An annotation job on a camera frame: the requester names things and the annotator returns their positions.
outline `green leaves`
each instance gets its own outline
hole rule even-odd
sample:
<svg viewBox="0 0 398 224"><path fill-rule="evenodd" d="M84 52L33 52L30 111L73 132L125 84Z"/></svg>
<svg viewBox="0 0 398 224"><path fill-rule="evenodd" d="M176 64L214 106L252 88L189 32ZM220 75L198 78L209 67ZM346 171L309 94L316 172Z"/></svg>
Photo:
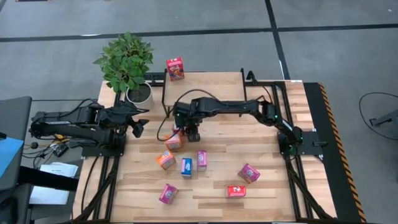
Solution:
<svg viewBox="0 0 398 224"><path fill-rule="evenodd" d="M152 51L150 43L126 32L104 46L102 57L93 63L100 66L103 78L108 81L106 85L115 92L127 88L138 90L139 85L145 83L147 65L153 64Z"/></svg>

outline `blue box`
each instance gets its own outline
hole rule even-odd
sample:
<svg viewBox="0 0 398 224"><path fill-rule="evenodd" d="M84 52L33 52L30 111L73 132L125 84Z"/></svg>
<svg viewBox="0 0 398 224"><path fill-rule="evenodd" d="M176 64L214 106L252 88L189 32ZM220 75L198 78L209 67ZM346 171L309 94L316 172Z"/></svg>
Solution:
<svg viewBox="0 0 398 224"><path fill-rule="evenodd" d="M192 178L192 159L182 158L181 175L184 178Z"/></svg>

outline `blue object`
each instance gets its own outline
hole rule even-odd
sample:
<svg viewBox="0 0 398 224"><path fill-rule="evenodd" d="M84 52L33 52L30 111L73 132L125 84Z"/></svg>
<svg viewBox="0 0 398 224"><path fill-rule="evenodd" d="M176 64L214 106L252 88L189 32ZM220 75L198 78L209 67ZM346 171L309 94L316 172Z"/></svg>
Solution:
<svg viewBox="0 0 398 224"><path fill-rule="evenodd" d="M23 143L21 140L9 137L0 141L0 177L2 177Z"/></svg>
<svg viewBox="0 0 398 224"><path fill-rule="evenodd" d="M183 158L182 159L181 175L183 177L192 177L192 159L191 158Z"/></svg>

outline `red box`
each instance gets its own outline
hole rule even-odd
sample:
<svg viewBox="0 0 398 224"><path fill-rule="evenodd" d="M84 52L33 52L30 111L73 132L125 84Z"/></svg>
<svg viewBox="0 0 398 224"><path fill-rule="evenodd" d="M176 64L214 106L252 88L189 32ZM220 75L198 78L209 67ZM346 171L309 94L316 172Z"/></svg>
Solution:
<svg viewBox="0 0 398 224"><path fill-rule="evenodd" d="M184 66L182 65L182 58L178 57L175 59L166 60L166 67L172 81L184 78Z"/></svg>
<svg viewBox="0 0 398 224"><path fill-rule="evenodd" d="M245 186L228 186L226 188L226 197L228 198L244 197L245 195Z"/></svg>

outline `white flower pot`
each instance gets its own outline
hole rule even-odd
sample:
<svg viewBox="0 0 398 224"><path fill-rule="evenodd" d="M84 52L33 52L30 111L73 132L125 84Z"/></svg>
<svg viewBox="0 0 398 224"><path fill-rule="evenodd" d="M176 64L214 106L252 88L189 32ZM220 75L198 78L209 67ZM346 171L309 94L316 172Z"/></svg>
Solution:
<svg viewBox="0 0 398 224"><path fill-rule="evenodd" d="M154 98L152 96L152 92L153 92L152 91L152 87L150 87L150 85L148 83L146 83L146 82L145 82L145 85L147 85L149 87L149 89L150 89L150 95L148 96L148 98L146 100L144 100L143 102L140 102L140 103L136 103L136 102L130 100L129 94L128 94L129 91L130 91L130 88L127 88L126 98L127 98L128 101L133 103L137 108L152 110L152 109L154 109L154 106L155 106Z"/></svg>

